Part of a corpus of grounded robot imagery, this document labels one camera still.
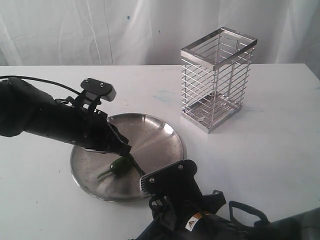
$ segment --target round metal tray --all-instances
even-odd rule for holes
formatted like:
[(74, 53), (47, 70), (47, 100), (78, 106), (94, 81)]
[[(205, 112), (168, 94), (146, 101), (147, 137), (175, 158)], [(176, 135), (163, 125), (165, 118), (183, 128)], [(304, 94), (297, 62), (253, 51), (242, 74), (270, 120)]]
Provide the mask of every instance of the round metal tray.
[[(182, 141), (176, 131), (154, 116), (125, 113), (111, 116), (108, 121), (129, 139), (130, 153), (147, 174), (184, 159)], [(140, 175), (132, 168), (124, 175), (97, 176), (109, 169), (119, 158), (112, 153), (97, 153), (74, 146), (71, 153), (71, 173), (75, 182), (88, 194), (110, 202), (130, 202), (148, 197), (140, 191)]]

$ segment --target white curtain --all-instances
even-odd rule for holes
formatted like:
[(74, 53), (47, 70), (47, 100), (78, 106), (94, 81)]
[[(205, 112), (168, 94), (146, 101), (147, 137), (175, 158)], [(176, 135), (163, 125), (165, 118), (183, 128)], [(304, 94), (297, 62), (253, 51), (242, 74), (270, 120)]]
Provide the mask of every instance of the white curtain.
[(0, 65), (171, 65), (219, 27), (320, 77), (319, 0), (1, 0)]

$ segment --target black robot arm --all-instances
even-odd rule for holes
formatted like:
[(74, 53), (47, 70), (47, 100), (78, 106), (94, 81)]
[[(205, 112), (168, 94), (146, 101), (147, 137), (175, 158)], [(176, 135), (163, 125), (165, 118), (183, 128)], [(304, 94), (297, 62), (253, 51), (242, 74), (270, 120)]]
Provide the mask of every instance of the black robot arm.
[(87, 78), (76, 99), (53, 99), (19, 77), (3, 78), (7, 79), (0, 82), (1, 136), (13, 137), (25, 131), (91, 151), (121, 156), (129, 153), (128, 139), (107, 122), (105, 112), (96, 108), (100, 99), (111, 102), (115, 98), (111, 84)]

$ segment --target wire basket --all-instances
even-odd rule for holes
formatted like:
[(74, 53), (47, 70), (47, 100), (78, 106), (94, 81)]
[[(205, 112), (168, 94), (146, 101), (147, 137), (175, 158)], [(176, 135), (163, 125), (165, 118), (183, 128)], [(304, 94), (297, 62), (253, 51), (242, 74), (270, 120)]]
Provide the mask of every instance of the wire basket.
[(209, 133), (242, 108), (257, 41), (222, 27), (181, 50), (184, 117)]

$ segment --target white tabletop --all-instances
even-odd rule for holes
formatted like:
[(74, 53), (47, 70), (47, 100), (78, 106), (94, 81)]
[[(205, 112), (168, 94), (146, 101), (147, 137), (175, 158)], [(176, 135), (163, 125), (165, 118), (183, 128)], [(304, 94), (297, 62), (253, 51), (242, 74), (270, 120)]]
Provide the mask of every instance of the white tabletop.
[[(78, 91), (88, 77), (109, 82), (117, 97), (100, 109), (169, 123), (197, 163), (203, 194), (221, 190), (227, 201), (254, 206), (271, 221), (320, 206), (320, 81), (304, 64), (252, 65), (243, 109), (211, 134), (181, 117), (179, 66), (2, 66), (0, 74)], [(54, 98), (70, 95), (31, 83)], [(126, 240), (152, 221), (147, 199), (110, 203), (82, 191), (70, 173), (71, 149), (28, 133), (0, 137), (1, 240)], [(229, 214), (225, 206), (218, 213)]]

